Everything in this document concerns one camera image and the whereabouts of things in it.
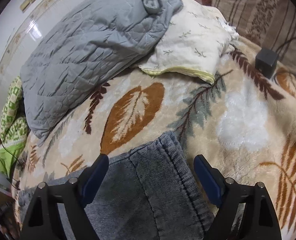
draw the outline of green patterned fabric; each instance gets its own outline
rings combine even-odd
[[[10,176],[10,169],[22,152],[29,127],[25,116],[17,116],[19,102],[23,97],[20,77],[16,77],[10,84],[6,104],[2,109],[0,123],[0,172]]]

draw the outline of wall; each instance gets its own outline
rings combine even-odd
[[[0,114],[11,81],[41,39],[83,0],[36,0],[22,13],[24,0],[11,0],[0,15]]]

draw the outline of pillowcase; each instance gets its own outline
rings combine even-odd
[[[150,75],[179,72],[213,83],[221,54],[228,51],[232,35],[238,34],[225,24],[218,9],[194,0],[182,2],[182,10],[172,16],[154,52],[137,65]]]
[[[240,35],[276,51],[296,37],[296,7],[290,0],[212,0]],[[296,40],[285,44],[279,60],[296,73]]]

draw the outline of black box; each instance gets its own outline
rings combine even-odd
[[[270,79],[275,72],[278,56],[276,52],[262,48],[256,56],[255,68]]]

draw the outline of green fern pattern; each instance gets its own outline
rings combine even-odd
[[[208,28],[208,27],[206,27],[206,26],[203,26],[203,25],[200,24],[200,23],[198,23],[198,24],[199,24],[200,27],[203,27],[203,28],[205,28],[205,29],[209,29],[209,30],[210,30],[210,28]]]
[[[194,136],[193,124],[197,123],[202,129],[204,128],[205,120],[211,116],[211,102],[215,103],[217,97],[221,98],[222,91],[226,91],[224,76],[231,72],[232,70],[222,75],[217,72],[214,84],[204,83],[190,92],[191,97],[184,99],[184,103],[188,106],[177,113],[179,117],[177,121],[168,125],[169,128],[174,129],[184,150],[186,149],[188,136]]]
[[[199,52],[199,51],[197,50],[197,48],[195,48],[195,51],[194,51],[194,52],[198,54],[198,57],[207,57],[207,56],[205,56],[205,55],[203,54],[203,52]]]
[[[179,38],[182,38],[182,37],[186,37],[187,38],[187,35],[191,34],[191,30],[187,31],[186,33],[183,33],[181,36],[179,36]]]
[[[169,55],[170,53],[172,53],[172,50],[164,50],[164,55]]]
[[[193,13],[193,12],[188,12],[188,13],[191,13],[194,17],[196,17],[197,18],[197,14],[195,14],[195,13]]]

